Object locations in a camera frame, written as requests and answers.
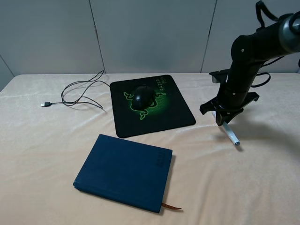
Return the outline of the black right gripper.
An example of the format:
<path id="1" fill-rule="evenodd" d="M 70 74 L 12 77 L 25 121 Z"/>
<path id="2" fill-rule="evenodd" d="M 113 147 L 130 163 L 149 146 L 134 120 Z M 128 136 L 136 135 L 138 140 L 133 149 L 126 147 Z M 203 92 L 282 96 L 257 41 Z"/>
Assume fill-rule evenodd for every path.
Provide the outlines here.
<path id="1" fill-rule="evenodd" d="M 216 124 L 222 126 L 229 123 L 240 110 L 252 101 L 257 101 L 259 95 L 256 92 L 228 92 L 219 91 L 217 96 L 208 102 L 200 105 L 200 112 L 204 115 L 207 112 L 216 112 Z"/>

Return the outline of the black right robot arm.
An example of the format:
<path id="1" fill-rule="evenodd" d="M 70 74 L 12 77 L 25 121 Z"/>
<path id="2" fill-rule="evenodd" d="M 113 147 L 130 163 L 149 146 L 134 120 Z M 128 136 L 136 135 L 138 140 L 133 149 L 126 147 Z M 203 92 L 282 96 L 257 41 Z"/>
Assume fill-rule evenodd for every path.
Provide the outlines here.
<path id="1" fill-rule="evenodd" d="M 229 123 L 244 107 L 257 101 L 259 95 L 249 92 L 258 71 L 271 59 L 300 51 L 300 14 L 285 14 L 277 22 L 252 35 L 241 35 L 231 47 L 229 69 L 211 72 L 212 81 L 219 83 L 217 96 L 200 106 L 200 112 L 216 113 L 218 126 Z"/>

